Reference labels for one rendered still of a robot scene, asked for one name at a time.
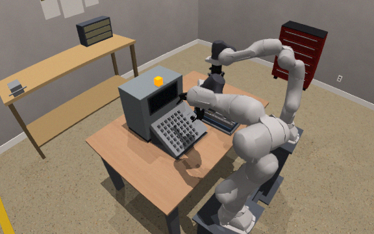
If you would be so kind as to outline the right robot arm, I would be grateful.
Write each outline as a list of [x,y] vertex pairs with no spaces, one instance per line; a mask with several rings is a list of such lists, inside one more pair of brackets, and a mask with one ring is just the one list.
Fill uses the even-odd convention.
[[216,40],[212,44],[212,56],[207,57],[205,62],[215,66],[229,66],[233,62],[270,55],[278,56],[277,62],[280,68],[289,71],[285,108],[283,105],[279,118],[289,127],[290,138],[288,143],[296,144],[299,140],[299,134],[294,126],[293,119],[301,102],[305,64],[303,61],[295,59],[294,51],[290,46],[282,45],[279,39],[265,39],[254,42],[245,50],[237,51],[223,40]]

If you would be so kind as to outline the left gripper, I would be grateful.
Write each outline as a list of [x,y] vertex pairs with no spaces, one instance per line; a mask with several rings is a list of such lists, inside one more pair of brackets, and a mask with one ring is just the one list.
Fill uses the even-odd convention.
[[[179,94],[180,100],[176,104],[179,104],[182,100],[186,100],[186,95],[187,92]],[[200,110],[199,107],[195,107],[195,109],[197,113],[197,118],[195,118],[192,122],[194,122],[196,119],[201,121],[204,117],[205,109]]]

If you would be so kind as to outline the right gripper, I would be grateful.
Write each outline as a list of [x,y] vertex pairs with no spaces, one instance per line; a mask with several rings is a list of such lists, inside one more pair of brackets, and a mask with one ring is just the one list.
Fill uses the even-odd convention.
[[222,67],[222,65],[215,66],[215,65],[212,64],[212,71],[211,71],[211,73],[208,73],[208,76],[210,76],[213,73],[221,74],[222,76],[224,76],[225,73],[224,73],[224,71],[221,70],[221,67]]

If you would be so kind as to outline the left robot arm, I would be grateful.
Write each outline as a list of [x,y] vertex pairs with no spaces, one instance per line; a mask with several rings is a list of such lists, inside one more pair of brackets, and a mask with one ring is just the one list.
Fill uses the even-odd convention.
[[197,86],[189,89],[186,100],[190,106],[215,111],[236,123],[249,125],[235,132],[232,140],[236,154],[246,163],[215,188],[216,198],[222,203],[218,210],[220,226],[248,234],[255,224],[255,216],[245,203],[279,168],[279,161],[270,151],[289,141],[290,130],[280,118],[268,116],[263,104],[255,98],[223,94],[224,85],[224,78],[213,73],[206,80],[199,79]]

